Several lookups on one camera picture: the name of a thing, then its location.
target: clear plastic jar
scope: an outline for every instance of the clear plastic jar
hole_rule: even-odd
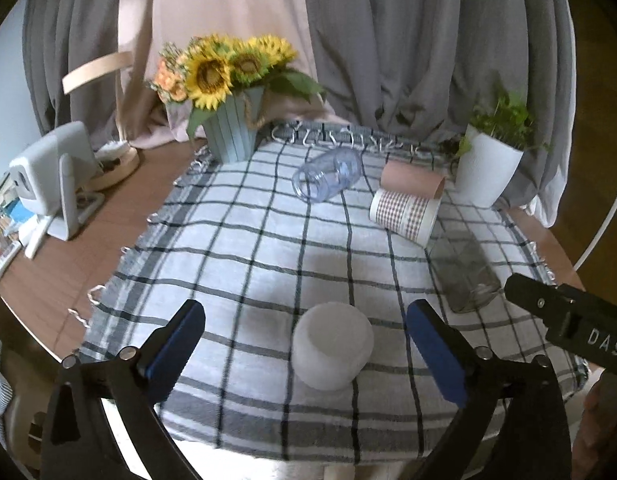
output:
[[[324,202],[351,187],[362,176],[362,157],[352,148],[334,148],[308,161],[292,178],[304,202]]]

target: wooden table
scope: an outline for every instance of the wooden table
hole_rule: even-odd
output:
[[[82,343],[84,327],[74,309],[90,319],[87,291],[104,284],[117,268],[121,248],[146,230],[146,217],[164,202],[192,161],[190,144],[171,142],[142,153],[139,169],[106,192],[92,221],[68,242],[47,237],[33,260],[20,253],[0,282],[0,295],[24,327],[56,358]],[[573,266],[550,231],[521,210],[510,212],[562,283],[582,288]]]

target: potted plant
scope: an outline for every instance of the potted plant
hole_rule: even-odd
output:
[[[517,96],[500,92],[493,112],[476,106],[460,141],[456,190],[476,206],[491,207],[532,143],[533,119]]]
[[[167,106],[191,102],[189,139],[202,125],[220,162],[253,155],[256,133],[266,123],[257,111],[268,92],[307,101],[314,94],[324,98],[321,85],[288,66],[297,52],[284,38],[267,35],[243,41],[213,34],[192,38],[184,49],[167,43],[159,54],[157,74],[148,85]]]

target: screw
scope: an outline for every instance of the screw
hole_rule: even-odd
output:
[[[129,359],[133,359],[135,354],[137,354],[138,349],[135,346],[125,346],[120,350],[118,356],[122,361],[128,361]]]
[[[551,360],[544,354],[535,356],[534,361],[537,362],[537,364],[542,368],[551,368]]]
[[[493,358],[493,351],[488,346],[478,346],[475,349],[475,354],[484,361],[488,361]]]
[[[73,366],[75,366],[76,364],[77,364],[77,357],[75,357],[73,354],[67,355],[62,360],[62,368],[66,368],[66,369],[73,368]]]

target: checkered paper cup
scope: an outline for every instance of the checkered paper cup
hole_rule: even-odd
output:
[[[426,247],[439,209],[437,198],[421,198],[380,187],[373,196],[369,217],[372,222]]]

